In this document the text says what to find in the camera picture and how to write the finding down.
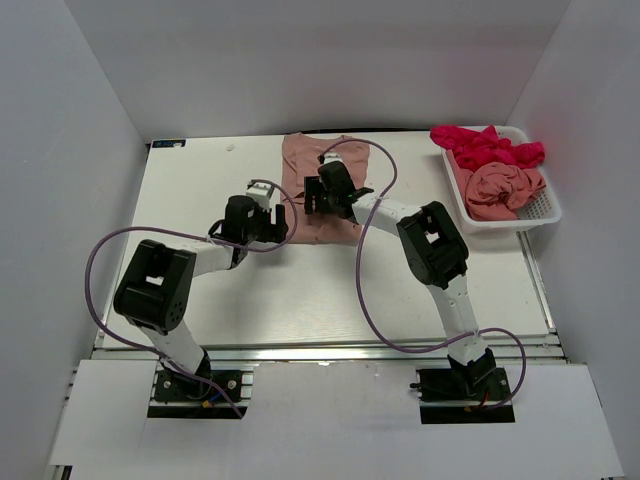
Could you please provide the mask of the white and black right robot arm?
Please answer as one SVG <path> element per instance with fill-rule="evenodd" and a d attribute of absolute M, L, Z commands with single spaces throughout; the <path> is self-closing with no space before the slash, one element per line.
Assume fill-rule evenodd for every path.
<path fill-rule="evenodd" d="M 484 391 L 496 369 L 479 332 L 467 287 L 468 248 L 439 202 L 408 205 L 355 186 L 338 155 L 319 157 L 317 173 L 304 179 L 304 211 L 334 215 L 396 236 L 413 276 L 432 296 L 446 334 L 453 390 L 472 399 Z"/>

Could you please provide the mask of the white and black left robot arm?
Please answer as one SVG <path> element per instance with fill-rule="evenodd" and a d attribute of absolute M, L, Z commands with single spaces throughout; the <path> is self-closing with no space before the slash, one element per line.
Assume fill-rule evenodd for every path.
<path fill-rule="evenodd" d="M 232 270 L 257 243 L 282 244 L 290 232 L 284 205 L 234 195 L 202 241 L 175 248 L 151 239 L 138 244 L 113 308 L 146 335 L 163 366 L 178 373 L 177 387 L 188 398 L 205 396 L 212 378 L 208 356 L 185 321 L 193 279 Z"/>

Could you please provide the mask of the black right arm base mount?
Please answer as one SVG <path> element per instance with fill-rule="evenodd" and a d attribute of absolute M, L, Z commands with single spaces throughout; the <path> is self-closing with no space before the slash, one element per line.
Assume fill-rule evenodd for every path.
<path fill-rule="evenodd" d="M 506 424 L 515 422 L 511 389 L 504 368 L 497 368 L 468 392 L 450 369 L 420 369 L 409 385 L 419 399 L 423 425 Z"/>

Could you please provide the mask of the dusty pink t shirt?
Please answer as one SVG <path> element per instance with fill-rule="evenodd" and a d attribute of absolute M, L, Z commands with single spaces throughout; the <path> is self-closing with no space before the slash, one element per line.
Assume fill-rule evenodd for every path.
<path fill-rule="evenodd" d="M 361 227 L 335 215 L 306 215 L 304 212 L 304 179 L 317 175 L 320 166 L 318 156 L 331 145 L 350 136 L 333 139 L 317 139 L 302 133 L 290 134 L 282 142 L 281 186 L 293 199 L 295 207 L 282 197 L 286 223 L 294 226 L 294 213 L 298 214 L 298 224 L 291 244 L 339 244 L 356 245 L 361 236 Z"/>

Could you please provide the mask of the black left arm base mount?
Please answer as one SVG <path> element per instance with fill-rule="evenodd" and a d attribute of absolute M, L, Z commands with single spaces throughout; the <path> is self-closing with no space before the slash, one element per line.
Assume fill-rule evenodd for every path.
<path fill-rule="evenodd" d="M 244 415 L 253 374 L 242 370 L 212 370 L 211 379 Z M 214 387 L 159 369 L 154 377 L 147 409 L 150 419 L 239 420 L 226 398 Z"/>

